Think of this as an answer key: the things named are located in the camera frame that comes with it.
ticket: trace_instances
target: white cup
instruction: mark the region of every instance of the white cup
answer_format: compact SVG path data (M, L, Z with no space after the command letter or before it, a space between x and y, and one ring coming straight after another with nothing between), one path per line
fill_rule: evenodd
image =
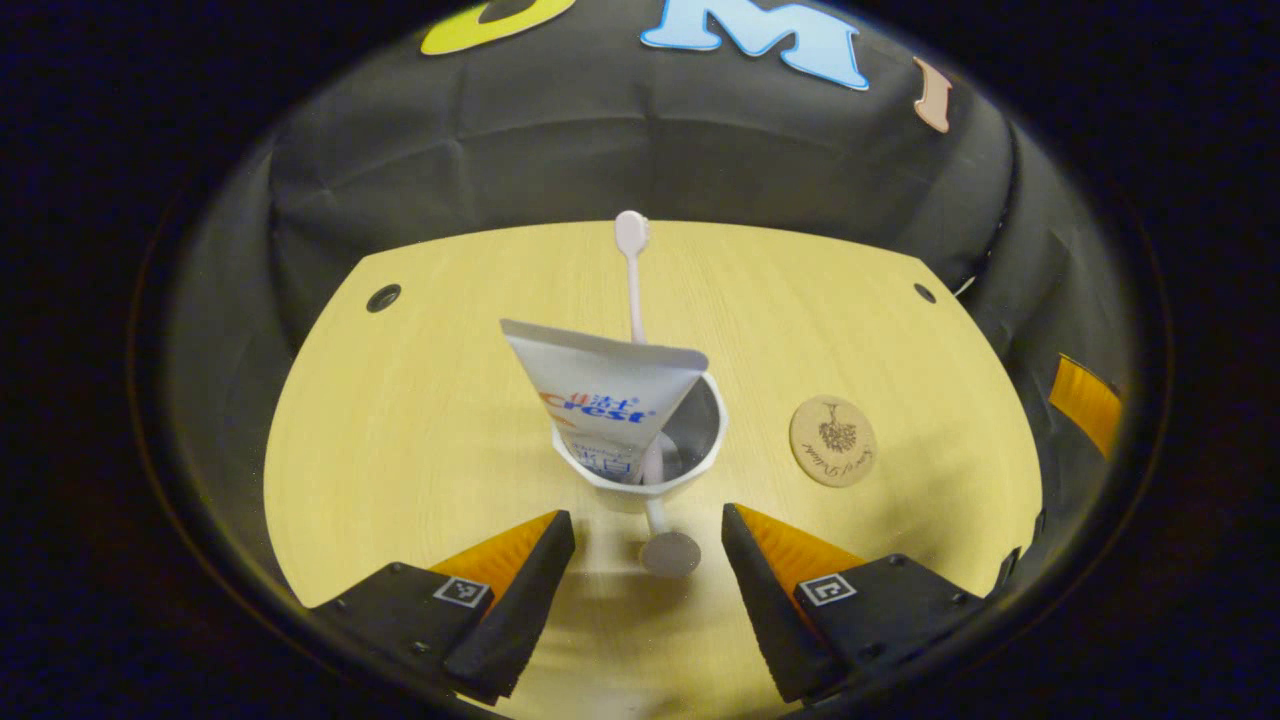
M662 428L662 432L676 443L681 465L689 468L680 477L655 486L630 486L604 479L579 462L564 447L554 421L552 421L552 447L595 488L605 507L620 512L644 512L648 501L669 498L672 493L689 486L694 478L716 464L716 456L724 443L726 429L728 429L728 413L724 410L724 398L721 397L719 387L716 386L710 373L703 373Z

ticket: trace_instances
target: wooden tabletop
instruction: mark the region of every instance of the wooden tabletop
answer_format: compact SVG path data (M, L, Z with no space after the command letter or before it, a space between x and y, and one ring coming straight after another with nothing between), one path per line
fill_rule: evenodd
M772 717L782 703L719 544L740 502L867 559L904 552L986 594L1032 538L1039 466L978 328L914 258L800 233L653 222L640 256L650 342L710 359L730 425L667 503L703 547L684 580L644 573L643 515L605 510L549 445L499 318L630 337L609 222L435 240L365 258L302 347L266 452L271 543L301 602L390 561L420 568L550 510L577 551L509 700L516 717ZM396 283L385 310L366 304ZM915 288L927 288L929 302ZM815 395L865 413L879 456L850 487L810 479L788 423Z

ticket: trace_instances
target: blue letter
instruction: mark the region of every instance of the blue letter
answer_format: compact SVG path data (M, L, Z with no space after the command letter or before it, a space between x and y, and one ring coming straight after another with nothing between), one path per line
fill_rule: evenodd
M640 33L640 41L652 47L714 50L721 38L707 31L708 14L753 58L795 35L796 46L782 53L783 63L854 90L870 87L854 59L858 28L804 5L762 10L750 0L667 0L662 24Z

